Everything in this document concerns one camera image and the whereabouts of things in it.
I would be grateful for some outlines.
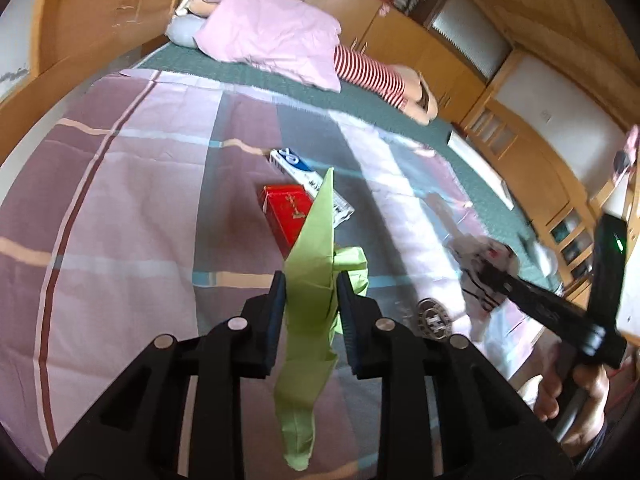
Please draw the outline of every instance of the pink pillow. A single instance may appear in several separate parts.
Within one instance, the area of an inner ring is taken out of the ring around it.
[[[338,34],[333,16],[298,0],[222,0],[194,39],[218,61],[248,63],[339,92]]]

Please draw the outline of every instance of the red and white striped sock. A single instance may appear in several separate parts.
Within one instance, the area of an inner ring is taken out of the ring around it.
[[[393,107],[404,109],[407,103],[402,97],[404,81],[392,68],[341,44],[335,48],[334,65],[340,79],[375,92]]]

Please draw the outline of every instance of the human hand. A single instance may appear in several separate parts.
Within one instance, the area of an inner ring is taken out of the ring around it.
[[[589,448],[604,425],[604,406],[609,395],[609,378],[604,366],[579,365],[573,371],[575,383],[587,391],[582,410],[560,443],[569,456],[577,456]],[[556,399],[562,392],[562,381],[556,373],[555,360],[547,367],[538,387],[533,412],[542,422],[558,416]]]

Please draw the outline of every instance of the wooden ceiling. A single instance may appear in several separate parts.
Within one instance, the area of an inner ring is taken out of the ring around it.
[[[623,129],[640,123],[640,59],[604,0],[475,0],[514,45],[578,83]]]

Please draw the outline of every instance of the cabinet door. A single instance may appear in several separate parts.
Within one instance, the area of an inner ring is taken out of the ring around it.
[[[351,46],[362,38],[382,5],[380,0],[305,0],[309,5],[324,10],[340,22],[340,42]]]
[[[429,33],[424,37],[422,48],[422,55],[412,68],[422,73],[431,92],[442,104],[455,85],[462,63]]]
[[[440,112],[443,120],[458,124],[462,122],[486,88],[485,83],[470,68],[460,61],[459,63],[462,65],[460,73],[443,100]]]
[[[402,64],[416,70],[422,57],[427,30],[395,9],[386,16],[376,16],[364,40],[366,53],[386,64]]]

